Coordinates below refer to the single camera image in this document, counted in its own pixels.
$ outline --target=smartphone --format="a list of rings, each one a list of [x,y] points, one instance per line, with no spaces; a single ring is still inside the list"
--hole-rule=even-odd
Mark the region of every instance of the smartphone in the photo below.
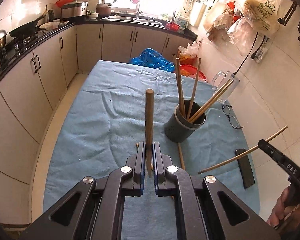
[[[235,155],[237,156],[241,153],[244,153],[245,151],[246,149],[237,149],[235,150]],[[255,183],[248,155],[240,158],[238,160],[238,163],[239,163],[239,169],[242,176],[243,187],[247,189],[248,187],[251,187]]]

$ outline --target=round metal pin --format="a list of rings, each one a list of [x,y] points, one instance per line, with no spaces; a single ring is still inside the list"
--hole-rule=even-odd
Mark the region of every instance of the round metal pin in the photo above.
[[[167,171],[169,171],[170,173],[175,173],[178,171],[178,167],[174,165],[168,166]]]
[[[123,166],[123,167],[121,168],[121,171],[122,171],[123,173],[128,173],[128,172],[131,171],[131,168],[130,168],[129,166]]]
[[[208,183],[215,183],[216,182],[216,178],[214,176],[212,176],[212,175],[209,175],[209,176],[206,177],[206,181]]]
[[[83,178],[83,183],[90,184],[91,182],[93,182],[93,177],[87,176]]]

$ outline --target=glass mug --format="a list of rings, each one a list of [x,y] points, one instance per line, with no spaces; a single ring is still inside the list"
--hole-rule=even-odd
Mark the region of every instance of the glass mug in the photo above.
[[[214,83],[216,82],[217,78],[219,76],[223,76],[223,79],[219,83],[218,86],[215,86]],[[221,97],[219,97],[218,102],[225,103],[225,101],[228,99],[229,95],[232,93],[232,91],[237,87],[240,80],[237,78],[233,73],[228,71],[227,73],[224,73],[223,71],[220,71],[217,75],[214,76],[212,79],[212,89],[214,90],[213,94],[215,94],[228,80],[234,80],[234,82],[231,84],[231,86],[226,90],[226,92],[223,93]]]

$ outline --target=wall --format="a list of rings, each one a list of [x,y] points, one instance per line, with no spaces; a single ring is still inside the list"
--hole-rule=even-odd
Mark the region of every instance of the wall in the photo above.
[[[60,18],[61,9],[55,5],[58,0],[4,0],[0,5],[0,30],[11,31],[17,27],[37,19],[46,9],[53,9]],[[89,0],[88,9],[95,10],[99,0]]]
[[[281,15],[286,13],[291,3],[282,0]],[[287,26],[280,25],[260,64],[247,59],[238,73],[240,85],[229,101],[234,106],[240,125],[244,126],[243,132],[249,147],[288,125],[288,129],[271,143],[300,166],[299,20],[298,7]],[[220,70],[232,73],[237,70],[244,57],[240,56],[233,44],[222,38],[210,42],[202,22],[198,28],[188,28],[202,36],[198,56],[202,58],[201,70],[209,82]],[[253,51],[261,41],[262,36],[258,36]],[[266,220],[282,190],[289,185],[288,176],[261,150],[253,152],[252,158],[259,185],[259,215]]]

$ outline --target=blue tablecloth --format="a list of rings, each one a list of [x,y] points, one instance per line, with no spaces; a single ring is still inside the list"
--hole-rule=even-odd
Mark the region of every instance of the blue tablecloth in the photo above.
[[[191,97],[194,79],[182,77],[185,99]],[[154,96],[154,141],[180,167],[177,144],[168,140],[163,125],[178,104],[175,74],[124,63],[98,61],[74,100],[58,136],[44,193],[46,211],[85,176],[98,179],[125,164],[145,140],[145,91]],[[198,82],[195,102],[203,105],[212,96],[211,86]],[[242,130],[235,130],[216,102],[204,125],[181,143],[190,175],[234,157],[247,148]],[[258,185],[243,188],[237,162],[210,171],[256,213],[260,210]],[[173,200],[157,197],[153,178],[146,176],[142,197],[127,197],[122,239],[177,239]]]

